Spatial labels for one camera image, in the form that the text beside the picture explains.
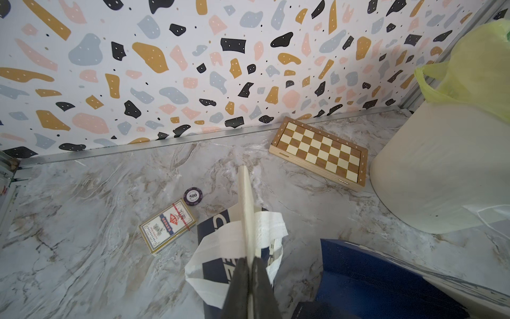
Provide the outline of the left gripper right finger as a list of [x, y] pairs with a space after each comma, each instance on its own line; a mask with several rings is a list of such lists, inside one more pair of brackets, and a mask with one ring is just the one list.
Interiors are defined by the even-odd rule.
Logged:
[[252, 263], [251, 293], [253, 318], [281, 319], [264, 261], [258, 257]]

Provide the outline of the yellow-green bin liner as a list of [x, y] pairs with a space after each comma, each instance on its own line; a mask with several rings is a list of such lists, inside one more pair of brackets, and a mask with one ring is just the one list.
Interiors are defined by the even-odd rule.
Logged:
[[477, 106], [509, 122], [509, 21], [471, 30], [448, 61], [421, 66], [414, 75], [427, 102]]

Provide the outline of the black poker chip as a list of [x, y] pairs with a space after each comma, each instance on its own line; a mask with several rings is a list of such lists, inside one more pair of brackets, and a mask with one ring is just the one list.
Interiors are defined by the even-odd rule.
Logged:
[[198, 187], [191, 187], [185, 191], [183, 201], [189, 206], [198, 205], [203, 199], [203, 192]]

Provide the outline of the white trash bin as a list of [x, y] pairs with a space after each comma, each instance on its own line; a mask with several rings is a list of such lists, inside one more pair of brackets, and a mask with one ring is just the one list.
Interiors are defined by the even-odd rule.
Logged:
[[382, 203], [420, 231], [509, 220], [509, 124], [464, 104], [422, 104], [371, 163]]

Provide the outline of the wooden chess board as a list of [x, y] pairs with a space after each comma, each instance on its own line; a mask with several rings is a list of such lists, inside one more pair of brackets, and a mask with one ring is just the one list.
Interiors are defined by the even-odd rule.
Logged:
[[269, 153], [353, 191], [367, 182], [368, 149], [289, 117]]

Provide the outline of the blue white bag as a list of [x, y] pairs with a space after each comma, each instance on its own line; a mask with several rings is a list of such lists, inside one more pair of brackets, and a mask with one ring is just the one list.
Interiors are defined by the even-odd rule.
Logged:
[[[255, 207], [256, 256], [263, 260], [271, 287], [288, 235], [279, 212]], [[243, 214], [236, 204], [197, 226], [199, 246], [185, 267], [186, 281], [203, 300], [205, 318], [219, 318], [237, 260], [245, 257]]]
[[508, 318], [509, 296], [348, 241], [321, 240], [315, 300], [293, 318]]

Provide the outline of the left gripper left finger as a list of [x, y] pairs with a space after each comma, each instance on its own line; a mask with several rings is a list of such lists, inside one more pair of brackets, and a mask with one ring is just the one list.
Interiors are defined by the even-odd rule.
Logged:
[[220, 314], [221, 319], [248, 318], [249, 268], [247, 258], [237, 261]]

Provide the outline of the playing card deck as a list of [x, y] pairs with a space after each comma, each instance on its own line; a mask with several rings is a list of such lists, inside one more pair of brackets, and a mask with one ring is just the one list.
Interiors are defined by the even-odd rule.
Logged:
[[156, 255], [181, 235], [190, 231], [196, 222], [188, 205], [180, 199], [143, 222], [139, 230], [150, 253]]

